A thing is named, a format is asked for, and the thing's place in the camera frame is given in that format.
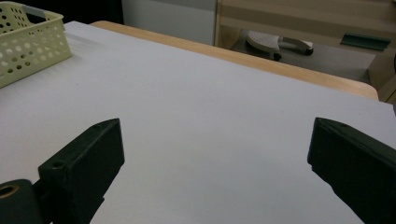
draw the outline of white table surface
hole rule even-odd
[[[92,223],[361,223],[306,162],[315,117],[396,148],[391,105],[69,22],[73,56],[0,89],[0,183],[120,118]]]

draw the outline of chair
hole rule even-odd
[[[314,52],[313,44],[311,42],[287,38],[278,35],[268,35],[255,31],[248,31],[247,42],[249,45],[256,49],[260,49],[269,53],[272,53],[275,61],[279,61],[282,58],[280,54],[279,43],[285,42],[296,45],[303,51],[305,55],[311,55]]]

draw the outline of wooden furniture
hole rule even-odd
[[[100,27],[110,31],[118,32],[125,35],[135,36],[150,41],[166,44],[169,46],[186,49],[204,55],[220,58],[232,63],[238,63],[245,66],[260,69],[262,71],[278,74],[285,77],[292,77],[302,81],[317,84],[323,87],[346,91],[349,93],[361,95],[371,99],[378,99],[376,90],[365,83],[349,80],[346,78],[335,77],[324,73],[304,69],[297,66],[283,63],[272,62],[258,57],[233,52],[227,49],[215,48],[212,46],[180,39],[168,35],[161,35],[149,31],[136,29],[134,27],[117,24],[110,21],[97,21],[92,23],[95,27]]]
[[[370,65],[369,73],[379,99],[386,102],[396,94],[396,76],[390,69],[393,64],[385,69],[383,63],[379,65],[383,57],[388,63],[396,53],[396,4],[392,1],[219,0],[215,45],[230,49],[241,29],[377,54],[379,58]],[[341,45],[347,33],[391,42],[385,51]]]

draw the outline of screw hole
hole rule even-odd
[[[59,169],[64,166],[64,161],[56,161],[55,163],[52,164],[53,169]]]
[[[0,199],[6,198],[13,193],[17,192],[19,186],[18,185],[7,185],[0,188]]]

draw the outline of basket grid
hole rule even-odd
[[[34,24],[22,6],[0,3],[0,88],[71,56],[62,18]]]

